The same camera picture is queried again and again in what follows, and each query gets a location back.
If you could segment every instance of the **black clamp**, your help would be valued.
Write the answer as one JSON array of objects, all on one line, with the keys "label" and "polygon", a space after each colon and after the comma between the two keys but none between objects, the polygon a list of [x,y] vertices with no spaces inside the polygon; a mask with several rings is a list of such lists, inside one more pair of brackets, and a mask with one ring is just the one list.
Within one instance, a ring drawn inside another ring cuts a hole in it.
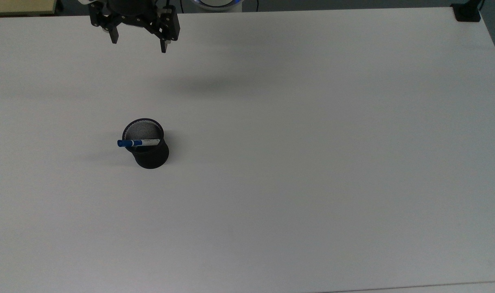
[{"label": "black clamp", "polygon": [[145,28],[151,34],[160,39],[160,49],[166,52],[166,48],[171,41],[179,39],[179,18],[175,6],[166,5],[161,9],[152,6],[141,15],[121,15],[115,11],[110,11],[109,15],[103,15],[104,3],[95,1],[89,4],[90,22],[93,26],[101,26],[103,30],[110,34],[112,43],[116,44],[119,39],[117,26],[121,23],[130,26],[139,26]]},{"label": "black clamp", "polygon": [[452,4],[450,6],[454,9],[454,15],[458,22],[480,22],[480,9],[477,9],[477,6],[481,1],[484,3],[484,0],[469,0],[465,4]]}]

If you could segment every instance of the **mesh cup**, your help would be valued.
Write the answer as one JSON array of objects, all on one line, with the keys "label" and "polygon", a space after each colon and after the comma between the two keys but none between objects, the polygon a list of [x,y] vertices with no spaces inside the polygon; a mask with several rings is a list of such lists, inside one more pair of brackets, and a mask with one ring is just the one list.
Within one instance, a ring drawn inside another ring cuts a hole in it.
[{"label": "mesh cup", "polygon": [[123,139],[160,139],[158,145],[126,147],[143,168],[158,168],[168,159],[169,150],[164,141],[164,130],[155,120],[142,118],[132,121],[123,131]]}]

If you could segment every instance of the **table surface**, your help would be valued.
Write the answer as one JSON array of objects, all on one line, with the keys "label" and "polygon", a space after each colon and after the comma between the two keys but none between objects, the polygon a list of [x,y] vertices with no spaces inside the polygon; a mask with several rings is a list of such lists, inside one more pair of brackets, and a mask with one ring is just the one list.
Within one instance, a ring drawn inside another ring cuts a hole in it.
[{"label": "table surface", "polygon": [[[0,293],[495,281],[495,48],[451,8],[0,19]],[[170,158],[116,145],[152,118]]]},{"label": "table surface", "polygon": [[0,15],[54,13],[56,0],[0,0]]}]

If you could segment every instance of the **blue marker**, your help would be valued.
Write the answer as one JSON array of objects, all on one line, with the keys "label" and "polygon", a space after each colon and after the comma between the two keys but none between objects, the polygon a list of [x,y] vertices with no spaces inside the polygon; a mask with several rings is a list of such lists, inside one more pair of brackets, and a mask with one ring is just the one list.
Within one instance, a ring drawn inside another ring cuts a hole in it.
[{"label": "blue marker", "polygon": [[121,140],[117,141],[117,145],[121,148],[124,147],[150,147],[152,145],[158,145],[160,139],[134,139],[134,140]]}]

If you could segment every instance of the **pen holder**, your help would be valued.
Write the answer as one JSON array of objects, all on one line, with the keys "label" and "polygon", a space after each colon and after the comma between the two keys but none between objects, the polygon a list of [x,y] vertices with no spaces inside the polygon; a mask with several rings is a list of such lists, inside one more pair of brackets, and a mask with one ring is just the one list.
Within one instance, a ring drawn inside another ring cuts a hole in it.
[{"label": "pen holder", "polygon": [[169,150],[164,141],[164,130],[155,120],[142,118],[132,121],[123,131],[123,139],[160,139],[158,145],[126,147],[132,153],[138,165],[143,168],[158,168],[168,159]]}]

